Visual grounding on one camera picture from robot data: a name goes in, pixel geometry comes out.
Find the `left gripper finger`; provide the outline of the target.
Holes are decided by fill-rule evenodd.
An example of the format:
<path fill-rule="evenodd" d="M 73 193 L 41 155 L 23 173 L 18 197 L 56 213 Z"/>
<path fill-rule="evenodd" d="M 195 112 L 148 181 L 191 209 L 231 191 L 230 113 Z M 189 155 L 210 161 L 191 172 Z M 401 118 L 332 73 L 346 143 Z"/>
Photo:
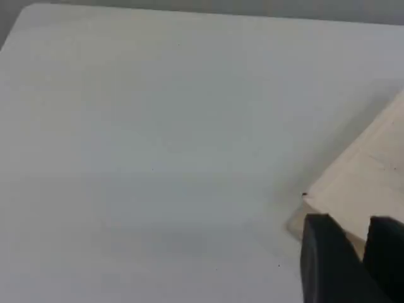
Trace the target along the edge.
<path fill-rule="evenodd" d="M 304 302 L 391 302 L 365 270 L 343 229 L 327 214 L 304 219 L 300 278 Z"/>
<path fill-rule="evenodd" d="M 393 302 L 403 302 L 403 223 L 371 217 L 362 263 Z"/>

